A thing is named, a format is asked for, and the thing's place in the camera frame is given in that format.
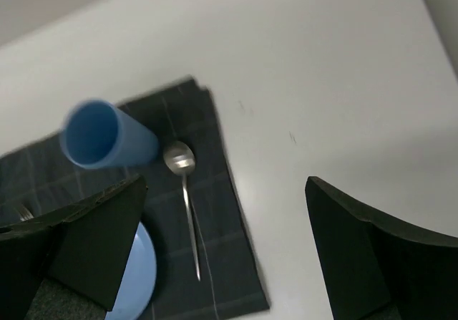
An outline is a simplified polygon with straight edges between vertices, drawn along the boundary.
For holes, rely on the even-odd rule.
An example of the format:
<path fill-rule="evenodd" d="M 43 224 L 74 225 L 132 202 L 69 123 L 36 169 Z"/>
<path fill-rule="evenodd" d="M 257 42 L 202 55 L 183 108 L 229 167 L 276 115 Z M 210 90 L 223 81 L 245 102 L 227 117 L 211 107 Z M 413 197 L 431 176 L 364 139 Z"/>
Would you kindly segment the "silver spoon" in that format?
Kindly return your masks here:
<path fill-rule="evenodd" d="M 169 170 L 175 175 L 181 177 L 182 194 L 185 204 L 187 223 L 190 232 L 190 242 L 193 252 L 193 260 L 195 264 L 195 272 L 197 279 L 201 280 L 200 262 L 198 256 L 198 244 L 195 236 L 195 226 L 193 221 L 193 211 L 190 202 L 190 196 L 187 186 L 187 178 L 195 169 L 195 156 L 192 150 L 183 142 L 175 141 L 165 148 L 163 159 Z"/>

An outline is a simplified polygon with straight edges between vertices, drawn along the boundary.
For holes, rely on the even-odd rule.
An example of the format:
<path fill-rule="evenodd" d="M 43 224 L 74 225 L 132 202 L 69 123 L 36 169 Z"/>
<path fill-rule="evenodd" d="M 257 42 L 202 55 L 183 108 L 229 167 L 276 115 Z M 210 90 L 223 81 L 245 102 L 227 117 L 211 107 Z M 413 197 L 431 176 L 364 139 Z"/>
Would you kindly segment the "blue plastic plate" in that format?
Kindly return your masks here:
<path fill-rule="evenodd" d="M 139 223 L 113 310 L 106 320 L 138 319 L 150 302 L 157 278 L 157 259 L 150 234 Z"/>

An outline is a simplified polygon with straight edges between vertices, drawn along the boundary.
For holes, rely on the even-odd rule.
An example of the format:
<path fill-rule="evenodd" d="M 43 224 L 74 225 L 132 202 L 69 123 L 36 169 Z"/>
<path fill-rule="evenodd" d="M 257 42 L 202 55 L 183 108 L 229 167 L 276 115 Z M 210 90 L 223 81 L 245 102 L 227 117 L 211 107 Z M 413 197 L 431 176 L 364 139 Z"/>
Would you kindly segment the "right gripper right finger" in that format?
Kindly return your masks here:
<path fill-rule="evenodd" d="M 316 176 L 305 196 L 335 319 L 457 318 L 457 238 L 377 210 Z"/>

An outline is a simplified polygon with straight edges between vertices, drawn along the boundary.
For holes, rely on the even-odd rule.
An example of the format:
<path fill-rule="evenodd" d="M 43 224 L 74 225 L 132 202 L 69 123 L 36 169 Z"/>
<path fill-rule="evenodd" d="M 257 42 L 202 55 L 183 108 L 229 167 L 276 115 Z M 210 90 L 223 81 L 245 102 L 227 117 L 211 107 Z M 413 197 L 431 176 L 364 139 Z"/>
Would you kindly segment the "silver fork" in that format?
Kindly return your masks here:
<path fill-rule="evenodd" d="M 18 204 L 15 206 L 15 210 L 19 215 L 19 218 L 21 221 L 27 221 L 27 220 L 32 220 L 34 219 L 33 214 L 31 211 L 24 205 L 24 204 Z"/>

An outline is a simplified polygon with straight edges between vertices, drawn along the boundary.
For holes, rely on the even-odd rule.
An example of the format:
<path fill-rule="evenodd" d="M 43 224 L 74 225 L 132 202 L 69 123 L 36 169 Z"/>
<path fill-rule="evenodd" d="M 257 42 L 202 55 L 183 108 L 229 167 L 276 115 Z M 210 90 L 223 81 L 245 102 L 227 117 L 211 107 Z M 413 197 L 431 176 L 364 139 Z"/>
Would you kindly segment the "blue plastic cup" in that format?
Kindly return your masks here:
<path fill-rule="evenodd" d="M 160 148 L 153 131 L 99 99 L 80 102 L 69 112 L 59 144 L 68 160 L 86 170 L 144 165 Z"/>

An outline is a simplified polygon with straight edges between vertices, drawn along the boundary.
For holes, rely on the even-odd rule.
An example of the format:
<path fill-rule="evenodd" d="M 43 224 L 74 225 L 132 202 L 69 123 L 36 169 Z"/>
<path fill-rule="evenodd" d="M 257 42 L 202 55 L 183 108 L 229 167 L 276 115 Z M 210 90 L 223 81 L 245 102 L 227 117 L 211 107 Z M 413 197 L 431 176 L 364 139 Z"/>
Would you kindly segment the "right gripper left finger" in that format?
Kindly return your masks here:
<path fill-rule="evenodd" d="M 1 318 L 103 319 L 114 307 L 146 194 L 136 175 L 1 227 Z"/>

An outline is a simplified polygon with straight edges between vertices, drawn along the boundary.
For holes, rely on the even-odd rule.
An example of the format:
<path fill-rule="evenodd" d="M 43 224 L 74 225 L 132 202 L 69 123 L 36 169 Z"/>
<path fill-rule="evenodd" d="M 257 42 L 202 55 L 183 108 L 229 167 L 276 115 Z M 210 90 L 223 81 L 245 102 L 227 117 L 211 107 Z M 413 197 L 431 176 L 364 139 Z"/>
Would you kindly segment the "dark grey checked cloth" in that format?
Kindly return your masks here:
<path fill-rule="evenodd" d="M 83 170 L 65 158 L 56 135 L 1 156 L 1 222 L 16 221 L 19 204 L 38 216 L 140 174 L 148 185 L 142 222 L 158 271 L 142 318 L 231 319 L 269 310 L 210 92 L 186 79 L 120 109 L 152 130 L 161 145 L 180 140 L 194 152 L 188 190 L 199 264 L 193 262 L 181 181 L 162 158 L 137 167 Z"/>

